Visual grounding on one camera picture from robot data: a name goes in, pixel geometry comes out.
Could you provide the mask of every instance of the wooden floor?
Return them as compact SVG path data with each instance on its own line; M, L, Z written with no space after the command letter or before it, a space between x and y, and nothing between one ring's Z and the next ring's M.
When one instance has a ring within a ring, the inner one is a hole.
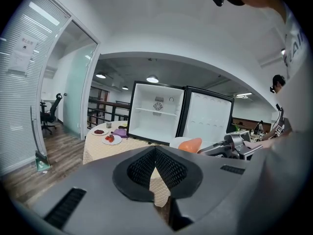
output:
M47 189L83 165L85 141L64 131L63 125L54 122L53 135L43 130L51 169L46 174L37 172L35 162L4 176L3 184L9 195L28 207Z

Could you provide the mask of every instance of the plate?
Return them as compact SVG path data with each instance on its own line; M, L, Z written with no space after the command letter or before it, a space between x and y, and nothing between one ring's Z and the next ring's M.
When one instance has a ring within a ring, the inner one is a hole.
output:
M189 140L191 140L191 139L190 139L190 138L185 138L185 137L174 138L174 139L172 139L172 141L170 142L170 147L178 149L179 145L180 145L182 142L189 141ZM204 149L204 148L207 148L207 147L209 147L209 146L211 146L211 145L213 145L213 144L215 144L215 143L202 141L202 144L201 144L199 150L202 150L202 149Z
M109 131L107 129L102 129L102 128L99 128L99 129L95 129L96 130L101 130L101 131L104 131L104 133L102 134L95 134L94 131L91 132L91 134L95 135L95 136L103 136L103 135L106 135Z
M105 137L102 138L102 143L108 144L108 145L115 145L115 144L119 144L122 142L122 138L118 135L113 135L114 136L114 141L112 143L110 143L108 140L106 140Z

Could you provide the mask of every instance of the black office chair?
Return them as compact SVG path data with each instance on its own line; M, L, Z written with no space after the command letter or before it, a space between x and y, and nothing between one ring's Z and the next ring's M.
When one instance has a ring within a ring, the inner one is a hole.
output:
M50 113L45 112L45 103L44 102L40 102L40 106L42 111L40 112L40 121L44 122L44 125L41 126L41 130L48 130L48 132L50 133L50 135L52 135L52 131L49 129L49 127L54 127L54 129L56 129L57 127L55 127L55 125L48 125L49 123L53 123L55 120L55 111L57 109L58 104L60 103L61 99L62 99L62 95L61 93L58 93L56 95L56 100L53 103L53 105L51 106L50 109Z

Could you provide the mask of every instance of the cable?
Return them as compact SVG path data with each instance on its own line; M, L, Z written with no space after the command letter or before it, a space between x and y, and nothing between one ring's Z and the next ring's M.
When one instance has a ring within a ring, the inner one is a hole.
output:
M280 118L280 112L279 112L279 115L278 115L278 119L275 121L275 123L279 120L279 118Z

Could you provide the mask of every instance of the round table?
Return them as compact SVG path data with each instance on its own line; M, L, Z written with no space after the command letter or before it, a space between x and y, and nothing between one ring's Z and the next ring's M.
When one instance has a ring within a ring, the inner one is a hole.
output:
M120 125L122 125L123 123L127 123L127 121L113 121L111 123L112 123L111 129L108 129L106 123L103 123L89 130L85 140L83 164L87 164L91 161L106 158L128 150L149 146L147 141L133 139L130 137L128 139L122 139L122 142L117 145L107 145L102 143L101 140L103 137L109 135L111 131L118 129ZM95 136L92 134L92 132L94 132L97 129L107 129L109 133L104 136ZM159 207L163 207L166 204L168 197L171 195L169 189L162 180L156 168L154 169L151 176L149 190L154 193L155 205Z

